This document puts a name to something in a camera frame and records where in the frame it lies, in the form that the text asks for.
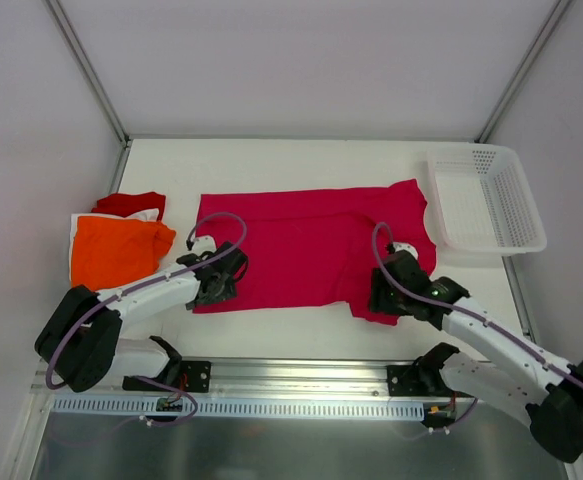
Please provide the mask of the pink t-shirt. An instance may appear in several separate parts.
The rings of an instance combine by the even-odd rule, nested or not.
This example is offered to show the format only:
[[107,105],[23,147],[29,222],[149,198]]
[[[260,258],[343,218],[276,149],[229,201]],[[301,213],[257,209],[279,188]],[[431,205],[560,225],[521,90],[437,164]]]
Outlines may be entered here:
[[201,235],[217,244],[244,241],[249,260],[236,298],[196,308],[198,314],[322,307],[344,302],[353,317],[388,326],[397,315],[368,308],[374,250],[389,241],[412,245],[421,268],[435,270],[427,234],[427,201],[416,180],[388,187],[204,194]]

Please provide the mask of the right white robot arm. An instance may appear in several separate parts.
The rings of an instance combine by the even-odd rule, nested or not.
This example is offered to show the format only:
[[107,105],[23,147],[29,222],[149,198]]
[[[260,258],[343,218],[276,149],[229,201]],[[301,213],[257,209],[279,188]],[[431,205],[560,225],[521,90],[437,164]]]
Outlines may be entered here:
[[574,463],[583,454],[583,361],[574,364],[511,331],[452,279],[431,279],[410,245],[394,243],[388,251],[372,273],[370,310],[427,323],[488,361],[481,365],[439,343],[390,375],[390,388],[472,396],[527,427],[557,460]]

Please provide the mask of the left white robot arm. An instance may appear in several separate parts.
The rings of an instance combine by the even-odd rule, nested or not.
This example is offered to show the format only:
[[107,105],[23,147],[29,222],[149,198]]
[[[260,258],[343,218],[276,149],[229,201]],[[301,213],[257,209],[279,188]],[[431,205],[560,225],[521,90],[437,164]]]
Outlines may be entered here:
[[71,288],[34,343],[47,364],[48,388],[82,393],[114,375],[127,391],[187,385],[190,375],[175,347],[158,335],[129,339],[126,331],[175,306],[192,311],[236,298],[248,265],[247,255],[225,242],[121,287]]

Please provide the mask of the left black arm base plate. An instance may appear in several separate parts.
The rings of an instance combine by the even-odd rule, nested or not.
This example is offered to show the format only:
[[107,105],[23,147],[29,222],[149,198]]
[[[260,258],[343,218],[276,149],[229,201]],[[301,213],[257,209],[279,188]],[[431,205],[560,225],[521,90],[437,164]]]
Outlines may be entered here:
[[122,382],[124,391],[167,391],[166,386],[185,392],[207,393],[210,387],[212,363],[199,360],[169,361],[167,366],[150,382],[135,376],[125,376]]

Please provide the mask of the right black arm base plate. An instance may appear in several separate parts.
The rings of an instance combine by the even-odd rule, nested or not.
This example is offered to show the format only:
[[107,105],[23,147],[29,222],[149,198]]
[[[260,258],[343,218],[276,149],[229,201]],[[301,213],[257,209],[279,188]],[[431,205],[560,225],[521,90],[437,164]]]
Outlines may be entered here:
[[386,383],[390,397],[451,397],[453,390],[437,369],[410,365],[388,365]]

